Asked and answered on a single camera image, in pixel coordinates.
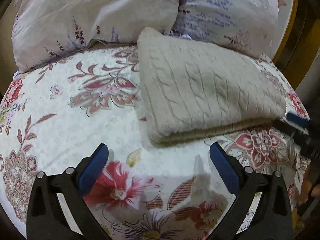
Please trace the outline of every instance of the yellow leaf print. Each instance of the yellow leaf print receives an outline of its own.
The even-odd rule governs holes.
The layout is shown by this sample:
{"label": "yellow leaf print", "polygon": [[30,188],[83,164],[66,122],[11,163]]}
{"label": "yellow leaf print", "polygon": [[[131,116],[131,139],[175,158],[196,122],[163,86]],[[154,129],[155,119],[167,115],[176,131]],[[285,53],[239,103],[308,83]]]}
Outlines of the yellow leaf print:
{"label": "yellow leaf print", "polygon": [[127,164],[132,168],[139,160],[141,160],[141,151],[139,148],[132,153],[130,153],[127,157]]}

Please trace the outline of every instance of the beige knitted pillow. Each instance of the beige knitted pillow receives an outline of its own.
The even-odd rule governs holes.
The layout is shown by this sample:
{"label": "beige knitted pillow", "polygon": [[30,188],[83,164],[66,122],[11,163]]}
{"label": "beige knitted pillow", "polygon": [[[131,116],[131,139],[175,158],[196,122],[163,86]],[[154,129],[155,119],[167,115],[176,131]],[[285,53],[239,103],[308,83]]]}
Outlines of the beige knitted pillow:
{"label": "beige knitted pillow", "polygon": [[230,133],[285,114],[285,99],[248,56],[149,27],[138,48],[152,141]]}

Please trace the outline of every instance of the beige pillow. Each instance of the beige pillow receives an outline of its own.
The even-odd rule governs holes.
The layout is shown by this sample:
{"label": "beige pillow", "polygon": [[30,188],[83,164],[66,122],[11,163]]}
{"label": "beige pillow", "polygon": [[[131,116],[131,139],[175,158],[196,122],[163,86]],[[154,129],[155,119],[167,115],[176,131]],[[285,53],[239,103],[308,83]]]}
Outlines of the beige pillow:
{"label": "beige pillow", "polygon": [[230,133],[285,114],[285,98],[248,56],[145,28],[138,57],[154,142]]}
{"label": "beige pillow", "polygon": [[22,72],[65,57],[92,39],[136,43],[145,26],[169,32],[178,0],[17,0],[12,32]]}

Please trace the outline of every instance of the floral bed sheet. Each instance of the floral bed sheet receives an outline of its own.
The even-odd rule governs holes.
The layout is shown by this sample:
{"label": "floral bed sheet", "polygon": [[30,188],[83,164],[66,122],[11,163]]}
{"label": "floral bed sheet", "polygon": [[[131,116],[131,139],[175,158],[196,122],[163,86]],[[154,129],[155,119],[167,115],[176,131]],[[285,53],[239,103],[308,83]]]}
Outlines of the floral bed sheet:
{"label": "floral bed sheet", "polygon": [[[286,98],[287,112],[308,118],[274,64],[252,61]],[[24,236],[37,172],[75,167],[100,143],[110,157],[84,200],[113,239],[205,239],[235,198],[210,161],[214,142],[257,172],[280,170],[295,208],[308,160],[291,138],[255,127],[152,145],[139,88],[137,48],[125,45],[82,51],[14,78],[0,105],[0,203]],[[260,197],[239,232],[249,226]]]}

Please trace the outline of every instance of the finger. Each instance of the finger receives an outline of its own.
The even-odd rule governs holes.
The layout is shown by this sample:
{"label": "finger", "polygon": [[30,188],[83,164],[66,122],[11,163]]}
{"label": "finger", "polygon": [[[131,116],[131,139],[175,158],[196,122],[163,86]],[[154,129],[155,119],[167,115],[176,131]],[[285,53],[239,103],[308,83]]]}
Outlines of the finger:
{"label": "finger", "polygon": [[304,180],[301,186],[301,194],[298,198],[299,204],[304,204],[307,202],[311,188],[312,188],[312,183],[309,180]]}
{"label": "finger", "polygon": [[314,187],[311,193],[312,197],[320,197],[320,185]]}

